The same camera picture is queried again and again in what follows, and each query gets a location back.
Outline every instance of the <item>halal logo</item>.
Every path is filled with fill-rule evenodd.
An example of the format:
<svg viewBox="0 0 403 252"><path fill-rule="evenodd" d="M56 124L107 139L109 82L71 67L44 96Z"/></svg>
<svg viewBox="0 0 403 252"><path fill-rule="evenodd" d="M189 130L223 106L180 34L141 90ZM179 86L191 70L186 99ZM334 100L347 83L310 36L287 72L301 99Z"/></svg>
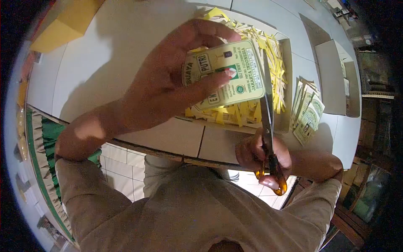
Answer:
<svg viewBox="0 0 403 252"><path fill-rule="evenodd" d="M245 88L242 85L237 86L237 93L242 94L245 92Z"/></svg>

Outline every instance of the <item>orange scissor handle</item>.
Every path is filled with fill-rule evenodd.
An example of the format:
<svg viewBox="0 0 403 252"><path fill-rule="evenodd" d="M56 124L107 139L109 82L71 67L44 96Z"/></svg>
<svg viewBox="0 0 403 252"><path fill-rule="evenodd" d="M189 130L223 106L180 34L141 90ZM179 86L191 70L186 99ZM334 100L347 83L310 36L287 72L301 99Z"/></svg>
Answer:
<svg viewBox="0 0 403 252"><path fill-rule="evenodd" d="M273 192L277 196L283 196L287 192L287 181L285 180L281 166L277 160L277 156L274 154L271 158L272 164L276 166L273 171L273 175L278 183L278 189L273 189Z"/></svg>
<svg viewBox="0 0 403 252"><path fill-rule="evenodd" d="M260 179L261 177L264 176L265 170L267 169L266 166L275 166L273 169L273 172L271 175L273 175L274 179L278 183L278 189L272 189L273 192L277 196L283 196L287 192L287 181L285 180L283 171L281 170L281 166L278 163L277 156L274 154L272 156L266 156L265 161L262 162L261 164L261 169L259 171L255 171L255 176L257 179Z"/></svg>

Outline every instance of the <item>shirt sleeve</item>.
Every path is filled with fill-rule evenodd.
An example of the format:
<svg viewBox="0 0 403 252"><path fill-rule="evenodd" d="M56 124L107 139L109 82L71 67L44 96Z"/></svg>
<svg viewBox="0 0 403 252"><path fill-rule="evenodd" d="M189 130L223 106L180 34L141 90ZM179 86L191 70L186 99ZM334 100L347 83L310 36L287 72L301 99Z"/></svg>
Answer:
<svg viewBox="0 0 403 252"><path fill-rule="evenodd" d="M89 160L59 159L55 168L73 237L79 244L96 227L132 204L108 185L101 170Z"/></svg>
<svg viewBox="0 0 403 252"><path fill-rule="evenodd" d="M296 195L291 204L283 208L283 211L315 225L323 234L323 242L334 214L340 190L341 183L337 179L313 183Z"/></svg>

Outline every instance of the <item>open cardboard box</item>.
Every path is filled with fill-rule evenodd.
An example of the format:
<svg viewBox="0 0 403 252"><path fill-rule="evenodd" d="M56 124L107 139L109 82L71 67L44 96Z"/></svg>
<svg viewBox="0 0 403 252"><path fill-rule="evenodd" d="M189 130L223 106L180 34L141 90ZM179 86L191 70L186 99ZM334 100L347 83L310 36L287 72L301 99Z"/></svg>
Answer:
<svg viewBox="0 0 403 252"><path fill-rule="evenodd" d="M284 35L283 33L279 32L278 30L274 29L273 27L262 23L258 20L255 20L251 17L232 12L229 10L222 10L231 20L236 20L241 23L245 23L248 25L253 25L255 28L264 31L268 35L274 35L276 40L279 44L282 45L283 48L283 61L285 65L285 77L288 82L288 85L284 91L284 102L285 102L285 112L281 112L281 114L274 114L274 131L276 133L287 133L290 127L290 116L291 116L291 107L292 107L292 100L293 100L293 65L292 65L292 56L291 56L291 43L289 37ZM263 60L260 59L261 66L263 68ZM271 83L265 83L265 88L268 90L271 88ZM199 123L209 127L218 127L221 129L243 132L243 133L250 133L254 134L256 132L256 124L254 127L242 126L239 127L238 125L232 124L219 124L219 123L211 123L203 119L194 119L191 117L184 117L180 116L177 117L178 120L186 120L191 121L193 123Z"/></svg>
<svg viewBox="0 0 403 252"><path fill-rule="evenodd" d="M324 113L359 117L359 82L353 58L335 40L329 40L315 46L318 58L322 102ZM349 96L346 96L343 70L340 61L346 68L346 79L349 81Z"/></svg>

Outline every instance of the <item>brown shirt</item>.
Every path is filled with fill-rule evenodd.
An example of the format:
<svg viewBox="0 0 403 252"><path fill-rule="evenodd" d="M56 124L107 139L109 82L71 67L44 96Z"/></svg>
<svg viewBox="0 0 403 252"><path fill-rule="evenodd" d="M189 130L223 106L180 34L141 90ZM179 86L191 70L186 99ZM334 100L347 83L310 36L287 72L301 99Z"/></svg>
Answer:
<svg viewBox="0 0 403 252"><path fill-rule="evenodd" d="M90 161L58 160L56 173L82 251L208 251L221 240L244 251L317 251L341 190L335 179L314 183L275 210L211 170L187 166L132 203Z"/></svg>

